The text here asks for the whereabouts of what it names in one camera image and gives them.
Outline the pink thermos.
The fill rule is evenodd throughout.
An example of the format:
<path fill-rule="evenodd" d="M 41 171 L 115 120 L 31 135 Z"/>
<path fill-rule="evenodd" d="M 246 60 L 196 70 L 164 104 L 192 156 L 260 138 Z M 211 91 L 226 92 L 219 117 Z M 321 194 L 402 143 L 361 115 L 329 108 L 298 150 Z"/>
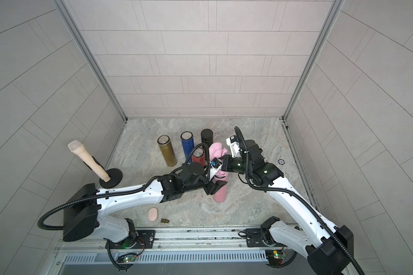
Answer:
<path fill-rule="evenodd" d="M 214 184 L 217 184 L 218 181 L 228 182 L 228 173 L 223 171 L 218 171 L 213 178 Z M 213 199 L 218 202 L 222 203 L 226 200 L 227 197 L 227 185 L 223 185 L 216 194 L 213 195 Z"/>

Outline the pink cloth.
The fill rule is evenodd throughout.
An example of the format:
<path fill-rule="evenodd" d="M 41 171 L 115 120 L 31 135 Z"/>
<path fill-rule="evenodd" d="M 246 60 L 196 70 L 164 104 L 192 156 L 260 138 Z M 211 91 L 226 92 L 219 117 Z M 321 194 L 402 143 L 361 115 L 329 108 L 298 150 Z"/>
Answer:
<path fill-rule="evenodd" d="M 221 160 L 221 158 L 228 154 L 228 150 L 220 143 L 216 142 L 209 147 L 209 163 L 215 158 Z"/>

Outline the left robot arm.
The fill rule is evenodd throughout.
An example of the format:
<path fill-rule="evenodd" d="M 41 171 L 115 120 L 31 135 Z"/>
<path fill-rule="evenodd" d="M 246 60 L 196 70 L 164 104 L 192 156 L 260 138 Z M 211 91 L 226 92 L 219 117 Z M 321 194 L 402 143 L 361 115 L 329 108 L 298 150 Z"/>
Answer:
<path fill-rule="evenodd" d="M 112 213 L 174 201 L 199 189 L 213 195 L 222 187 L 212 182 L 221 166 L 217 158 L 205 167 L 197 162 L 188 163 L 176 173 L 154 176 L 146 184 L 119 189 L 97 189 L 95 184 L 87 184 L 66 203 L 43 214 L 37 225 L 42 230 L 61 230 L 65 242 L 95 237 L 119 243 L 135 235 L 134 223 L 127 218 L 114 218 Z"/>

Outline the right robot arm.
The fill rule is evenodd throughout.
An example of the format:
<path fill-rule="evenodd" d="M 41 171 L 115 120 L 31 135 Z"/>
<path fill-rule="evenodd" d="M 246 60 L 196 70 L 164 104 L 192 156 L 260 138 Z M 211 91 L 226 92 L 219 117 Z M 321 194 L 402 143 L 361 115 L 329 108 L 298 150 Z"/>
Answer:
<path fill-rule="evenodd" d="M 338 227 L 318 212 L 276 165 L 264 160 L 253 140 L 232 136 L 226 143 L 231 153 L 221 157 L 222 170 L 244 175 L 250 188 L 274 198 L 299 225 L 296 229 L 274 218 L 269 220 L 267 242 L 286 245 L 302 255 L 317 275 L 340 275 L 349 264 L 364 274 L 354 258 L 354 236 L 348 227 Z"/>

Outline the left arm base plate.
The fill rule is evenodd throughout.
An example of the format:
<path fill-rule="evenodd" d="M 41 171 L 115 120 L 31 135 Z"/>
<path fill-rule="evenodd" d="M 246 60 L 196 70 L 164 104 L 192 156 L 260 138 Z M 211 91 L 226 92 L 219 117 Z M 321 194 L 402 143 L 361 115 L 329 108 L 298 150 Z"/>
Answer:
<path fill-rule="evenodd" d="M 137 230 L 135 233 L 130 233 L 129 236 L 118 242 L 113 243 L 109 241 L 105 245 L 105 248 L 110 249 L 151 249 L 153 247 L 154 239 L 156 236 L 155 230 Z"/>

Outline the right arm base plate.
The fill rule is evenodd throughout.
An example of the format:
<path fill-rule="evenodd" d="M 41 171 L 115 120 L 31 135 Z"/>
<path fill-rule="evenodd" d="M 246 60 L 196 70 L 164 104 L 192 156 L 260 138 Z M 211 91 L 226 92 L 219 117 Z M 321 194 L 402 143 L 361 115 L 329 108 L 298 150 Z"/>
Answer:
<path fill-rule="evenodd" d="M 282 243 L 275 242 L 267 229 L 244 229 L 238 232 L 239 237 L 246 240 L 249 248 L 282 247 Z"/>

